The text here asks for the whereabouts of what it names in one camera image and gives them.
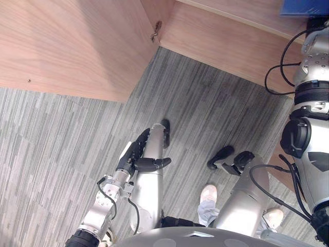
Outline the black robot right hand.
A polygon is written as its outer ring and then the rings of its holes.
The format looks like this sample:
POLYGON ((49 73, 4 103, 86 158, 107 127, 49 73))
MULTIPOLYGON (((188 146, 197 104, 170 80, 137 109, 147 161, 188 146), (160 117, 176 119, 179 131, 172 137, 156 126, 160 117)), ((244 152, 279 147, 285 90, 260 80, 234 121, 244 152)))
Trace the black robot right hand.
POLYGON ((328 16, 310 17, 307 20, 306 29, 320 28, 328 25, 328 16))

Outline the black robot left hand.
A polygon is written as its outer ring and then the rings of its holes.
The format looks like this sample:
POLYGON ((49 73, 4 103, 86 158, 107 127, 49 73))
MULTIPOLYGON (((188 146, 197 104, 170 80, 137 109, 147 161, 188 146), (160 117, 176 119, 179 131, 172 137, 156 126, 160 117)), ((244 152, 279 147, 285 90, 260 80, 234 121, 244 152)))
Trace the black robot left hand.
POLYGON ((149 135, 150 128, 147 128, 130 144, 124 155, 119 159, 116 171, 125 170, 132 177, 135 171, 154 172, 171 163, 172 160, 169 157, 163 159, 142 157, 149 135))

